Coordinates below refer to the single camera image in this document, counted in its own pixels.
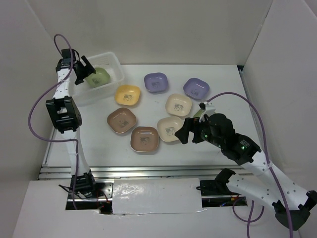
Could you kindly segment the green panda plate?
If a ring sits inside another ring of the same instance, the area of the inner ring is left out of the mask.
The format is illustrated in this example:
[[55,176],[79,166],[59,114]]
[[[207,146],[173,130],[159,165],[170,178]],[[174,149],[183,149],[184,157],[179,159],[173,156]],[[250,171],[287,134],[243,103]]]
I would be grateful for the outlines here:
[[95,74],[92,73],[85,79],[91,88],[97,88],[110,83],[110,75],[105,69],[96,67],[95,70]]
[[193,118],[200,118],[204,114],[205,110],[199,109],[194,115]]

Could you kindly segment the brown panda plate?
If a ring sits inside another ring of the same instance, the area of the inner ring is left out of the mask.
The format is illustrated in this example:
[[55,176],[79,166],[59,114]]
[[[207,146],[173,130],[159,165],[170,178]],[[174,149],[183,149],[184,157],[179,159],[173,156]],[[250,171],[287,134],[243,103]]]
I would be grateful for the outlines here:
[[138,126],[132,130],[130,146],[137,153],[154,154],[159,147],[159,133],[151,126]]
[[116,134],[124,134],[137,123],[136,116],[128,108],[119,108],[107,117],[107,123]]

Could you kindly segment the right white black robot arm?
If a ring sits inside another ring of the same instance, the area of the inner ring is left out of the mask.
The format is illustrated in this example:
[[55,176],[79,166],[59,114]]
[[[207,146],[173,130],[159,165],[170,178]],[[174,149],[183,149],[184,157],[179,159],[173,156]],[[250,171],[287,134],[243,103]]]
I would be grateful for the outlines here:
[[271,161],[266,160],[263,150],[251,138],[241,135],[233,128],[232,121],[223,114],[186,118],[175,136],[182,144],[188,143],[189,133],[193,143],[208,142],[221,149],[222,154],[237,165],[251,172],[264,185],[245,180],[230,169],[222,169],[213,181],[221,194],[238,193],[258,202],[275,213],[275,218],[285,227],[292,222],[291,229],[301,228],[310,211],[317,204],[316,191],[307,191],[296,185]]

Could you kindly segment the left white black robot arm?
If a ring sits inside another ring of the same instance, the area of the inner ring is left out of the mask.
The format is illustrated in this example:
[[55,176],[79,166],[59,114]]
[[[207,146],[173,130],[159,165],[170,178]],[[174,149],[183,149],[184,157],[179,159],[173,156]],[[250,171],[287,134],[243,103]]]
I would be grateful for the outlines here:
[[80,57],[74,49],[61,50],[61,56],[55,68],[60,85],[53,98],[46,101],[46,108],[54,128],[67,141],[71,163],[70,191],[78,197],[92,198],[96,196],[98,186],[84,156],[80,139],[82,117],[73,96],[74,87],[96,71],[87,58]]

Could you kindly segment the white perforated plastic bin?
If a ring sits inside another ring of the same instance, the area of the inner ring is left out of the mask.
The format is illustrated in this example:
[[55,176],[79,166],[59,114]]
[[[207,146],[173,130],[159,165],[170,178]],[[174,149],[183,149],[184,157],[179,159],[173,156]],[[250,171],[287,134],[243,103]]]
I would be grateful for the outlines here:
[[71,86],[77,106],[86,106],[113,95],[125,79],[123,68],[112,52],[88,57],[88,61],[96,72],[86,77],[83,83]]

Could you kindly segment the cream panda plate lower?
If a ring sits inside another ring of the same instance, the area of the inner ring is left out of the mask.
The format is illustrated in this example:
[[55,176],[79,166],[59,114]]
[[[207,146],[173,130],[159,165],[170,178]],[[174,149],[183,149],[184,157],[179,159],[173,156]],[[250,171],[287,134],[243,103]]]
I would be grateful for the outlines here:
[[184,120],[177,117],[171,116],[162,118],[157,122],[157,130],[159,137],[164,142],[174,142],[178,138],[174,135],[184,124]]

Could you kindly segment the cream panda plate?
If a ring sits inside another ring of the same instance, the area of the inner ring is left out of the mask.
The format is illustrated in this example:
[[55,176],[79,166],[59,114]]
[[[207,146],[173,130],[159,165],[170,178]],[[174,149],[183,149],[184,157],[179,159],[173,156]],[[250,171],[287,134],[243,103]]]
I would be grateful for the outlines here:
[[166,111],[178,117],[187,116],[192,107],[192,100],[181,94],[171,94],[165,104]]
[[174,142],[178,138],[174,135],[184,124],[184,120],[177,117],[171,116],[162,118],[157,122],[157,130],[159,137],[164,142]]

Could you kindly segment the cream panda plate upper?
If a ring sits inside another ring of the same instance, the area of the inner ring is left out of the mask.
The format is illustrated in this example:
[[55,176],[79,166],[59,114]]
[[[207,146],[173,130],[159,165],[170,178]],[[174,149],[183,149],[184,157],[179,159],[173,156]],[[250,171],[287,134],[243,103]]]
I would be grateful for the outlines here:
[[166,111],[178,117],[187,116],[192,107],[192,100],[181,94],[171,94],[165,104]]

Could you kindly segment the purple panda plate right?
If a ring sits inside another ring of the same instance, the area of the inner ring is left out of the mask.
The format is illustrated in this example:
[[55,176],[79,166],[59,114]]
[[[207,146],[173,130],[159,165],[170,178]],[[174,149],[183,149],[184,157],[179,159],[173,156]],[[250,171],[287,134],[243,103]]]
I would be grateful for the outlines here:
[[202,100],[209,90],[210,86],[198,78],[190,78],[183,86],[185,95],[194,100]]

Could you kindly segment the purple panda plate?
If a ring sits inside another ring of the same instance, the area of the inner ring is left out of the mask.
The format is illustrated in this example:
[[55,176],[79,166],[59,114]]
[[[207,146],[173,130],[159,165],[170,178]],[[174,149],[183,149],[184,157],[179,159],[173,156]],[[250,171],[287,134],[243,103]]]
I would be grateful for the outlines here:
[[185,95],[194,100],[202,100],[209,90],[210,86],[198,78],[190,78],[183,86]]
[[150,93],[162,93],[169,88],[167,76],[161,72],[145,75],[144,84]]

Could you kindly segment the yellow panda plate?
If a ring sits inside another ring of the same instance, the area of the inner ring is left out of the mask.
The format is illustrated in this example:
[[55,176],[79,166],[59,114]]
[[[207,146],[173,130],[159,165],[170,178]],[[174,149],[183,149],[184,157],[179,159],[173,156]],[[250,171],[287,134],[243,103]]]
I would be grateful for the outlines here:
[[134,85],[121,85],[117,88],[114,100],[117,104],[135,107],[139,103],[141,90]]

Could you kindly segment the purple panda plate left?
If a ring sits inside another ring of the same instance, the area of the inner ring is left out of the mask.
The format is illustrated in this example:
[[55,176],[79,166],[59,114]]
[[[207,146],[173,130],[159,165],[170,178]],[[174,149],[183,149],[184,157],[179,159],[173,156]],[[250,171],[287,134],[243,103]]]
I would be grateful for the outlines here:
[[145,75],[144,84],[150,93],[162,93],[169,88],[167,76],[161,72]]

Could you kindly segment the white foil covered panel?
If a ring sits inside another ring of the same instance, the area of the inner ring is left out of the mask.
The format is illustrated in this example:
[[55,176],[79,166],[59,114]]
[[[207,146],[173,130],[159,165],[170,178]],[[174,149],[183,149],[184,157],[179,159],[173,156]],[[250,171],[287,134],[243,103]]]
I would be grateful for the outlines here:
[[116,180],[114,214],[183,214],[203,211],[197,178]]

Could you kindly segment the aluminium rail frame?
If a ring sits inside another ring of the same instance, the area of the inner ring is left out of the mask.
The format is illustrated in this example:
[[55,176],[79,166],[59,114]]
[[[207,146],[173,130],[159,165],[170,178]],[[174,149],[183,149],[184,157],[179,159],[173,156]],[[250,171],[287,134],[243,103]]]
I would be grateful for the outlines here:
[[[183,85],[190,78],[198,78],[210,86],[207,98],[217,95],[213,103],[219,113],[232,120],[238,133],[259,141],[248,104],[242,100],[245,90],[235,65],[163,65],[126,64],[124,83],[140,88],[139,103],[130,110],[138,126],[156,127],[168,116],[165,104],[171,94],[183,94]],[[150,93],[144,84],[149,73],[167,76],[169,88],[162,93]],[[221,169],[229,168],[242,176],[249,172],[224,157],[219,149],[204,142],[181,144],[159,142],[154,154],[137,153],[130,146],[131,132],[116,134],[106,119],[119,108],[113,96],[80,107],[83,124],[80,137],[83,151],[96,179],[154,179],[194,177],[211,179]]]

